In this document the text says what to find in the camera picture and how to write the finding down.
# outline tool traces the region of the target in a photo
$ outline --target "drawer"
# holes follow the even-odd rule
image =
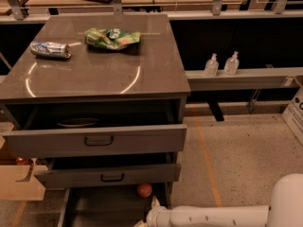
[[[176,182],[181,165],[168,153],[57,158],[50,169],[36,172],[45,188]]]
[[[152,196],[167,205],[168,188],[152,184],[152,194],[141,198],[136,185],[67,189],[58,227],[134,227],[151,210]]]
[[[24,158],[56,158],[182,151],[187,126],[155,125],[109,128],[10,131],[9,146]]]

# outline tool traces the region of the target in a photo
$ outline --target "cabinet top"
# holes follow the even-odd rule
[[[91,48],[84,31],[93,27],[138,30],[140,42],[118,52]],[[39,58],[28,47],[2,82],[0,102],[185,96],[190,91],[163,14],[53,16],[34,41],[69,44],[72,57]]]

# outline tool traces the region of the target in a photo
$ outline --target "green chip bag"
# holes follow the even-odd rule
[[[84,32],[85,43],[93,47],[120,50],[140,41],[140,32],[128,32],[119,28],[90,28]]]

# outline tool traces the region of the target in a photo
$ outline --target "drawer handle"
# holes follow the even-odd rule
[[[91,136],[84,137],[84,145],[86,147],[109,146],[113,144],[114,136]]]
[[[116,176],[103,176],[100,177],[101,181],[104,183],[112,183],[112,182],[122,182],[124,179],[124,173],[117,179]]]

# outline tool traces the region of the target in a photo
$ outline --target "silver can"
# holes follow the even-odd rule
[[[36,56],[69,59],[72,56],[68,44],[53,42],[32,42],[30,52]]]

